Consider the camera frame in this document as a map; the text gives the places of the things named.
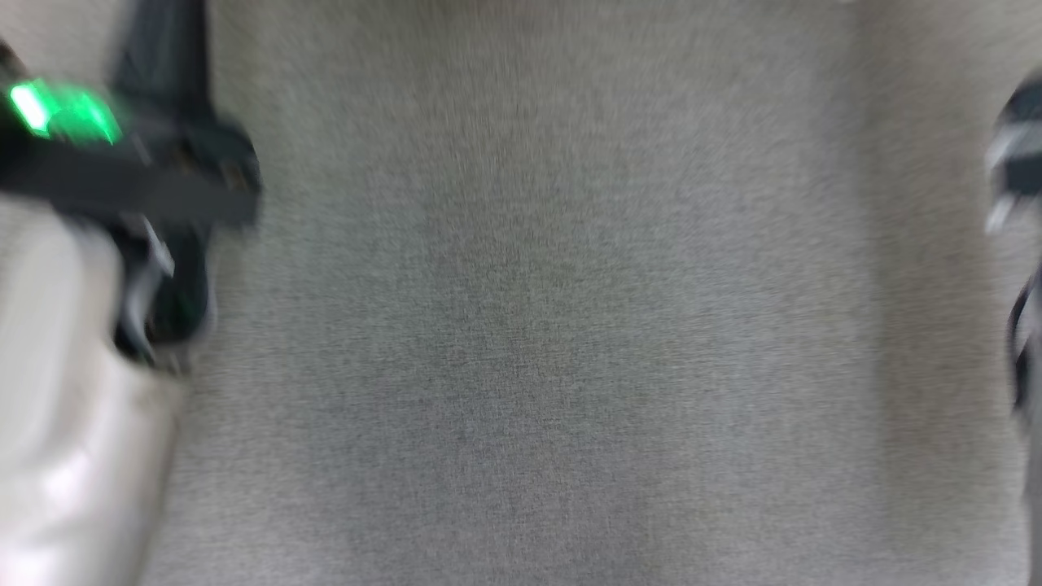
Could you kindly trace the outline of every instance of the green light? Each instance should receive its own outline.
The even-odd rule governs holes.
[[[113,144],[122,136],[111,108],[90,90],[51,87],[36,79],[15,86],[9,95],[26,127],[38,137]]]
[[[35,89],[28,84],[16,86],[10,91],[10,100],[15,102],[15,108],[30,130],[43,137],[50,137],[47,123],[50,122],[52,114]]]

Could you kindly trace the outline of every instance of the green led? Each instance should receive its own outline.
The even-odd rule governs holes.
[[[114,144],[123,135],[111,108],[90,90],[51,87],[36,79],[15,86],[8,95],[25,126],[38,137]]]

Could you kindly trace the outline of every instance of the black strap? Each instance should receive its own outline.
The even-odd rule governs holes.
[[[1013,410],[1016,412],[1020,412],[1027,401],[1027,390],[1031,383],[1028,376],[1031,371],[1031,356],[1034,351],[1031,337],[1024,341],[1022,346],[1017,347],[1017,329],[1020,326],[1020,317],[1024,313],[1024,308],[1027,307],[1027,299],[1035,290],[1040,274],[1042,274],[1042,265],[1039,266],[1035,274],[1024,284],[1023,289],[1020,290],[1020,294],[1017,295],[1017,300],[1013,303],[1013,311],[1010,312],[1007,352],[1013,372]]]

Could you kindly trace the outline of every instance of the gray carpet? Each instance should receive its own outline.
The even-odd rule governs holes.
[[[96,77],[115,5],[2,33]],[[1024,583],[1036,0],[215,8],[268,193],[148,586]]]

